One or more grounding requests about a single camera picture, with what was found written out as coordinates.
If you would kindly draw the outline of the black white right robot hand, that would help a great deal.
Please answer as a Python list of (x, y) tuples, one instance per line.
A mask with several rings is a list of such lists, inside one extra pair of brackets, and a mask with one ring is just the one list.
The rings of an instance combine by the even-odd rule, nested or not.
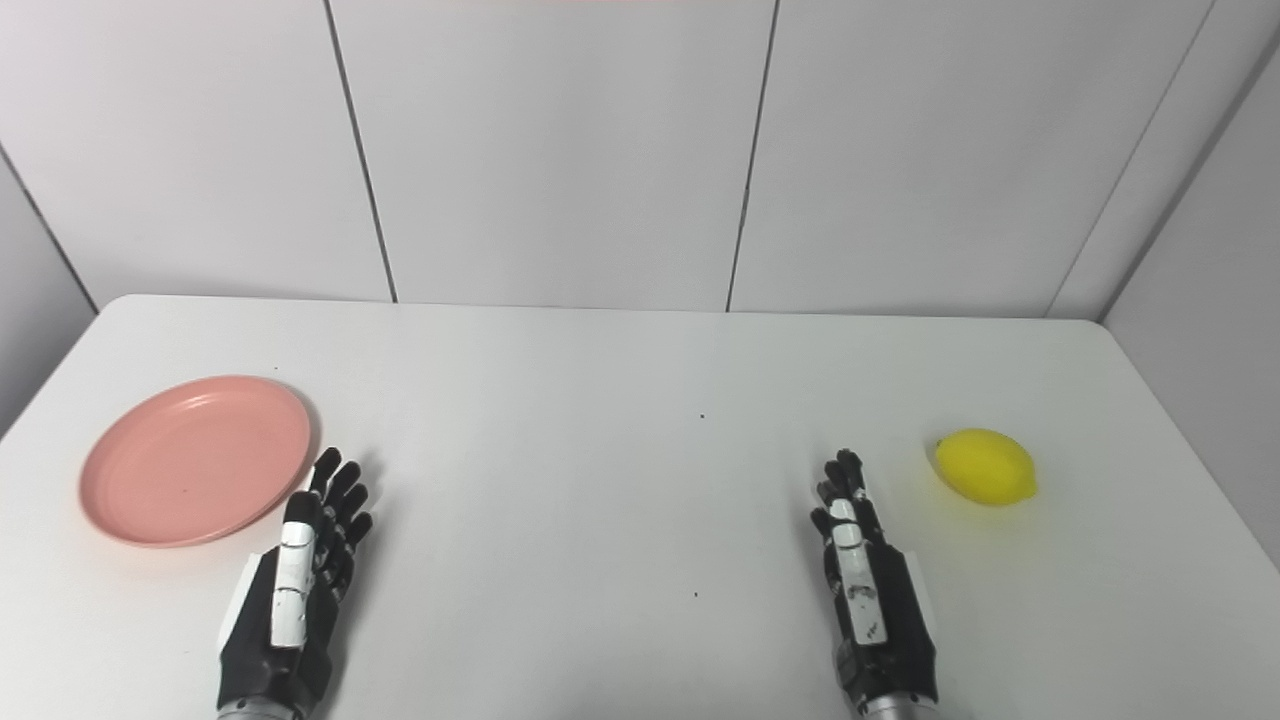
[(908, 557), (884, 536), (861, 459), (841, 448), (824, 474), (810, 520), (838, 623), (838, 683), (858, 719), (937, 719), (936, 647)]

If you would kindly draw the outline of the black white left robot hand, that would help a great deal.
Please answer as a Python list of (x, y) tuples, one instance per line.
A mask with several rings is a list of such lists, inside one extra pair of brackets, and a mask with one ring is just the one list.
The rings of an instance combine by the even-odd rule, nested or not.
[(308, 719), (321, 703), (357, 548), (374, 527), (361, 474), (325, 448), (288, 497), (278, 543), (247, 562), (220, 637), (219, 719)]

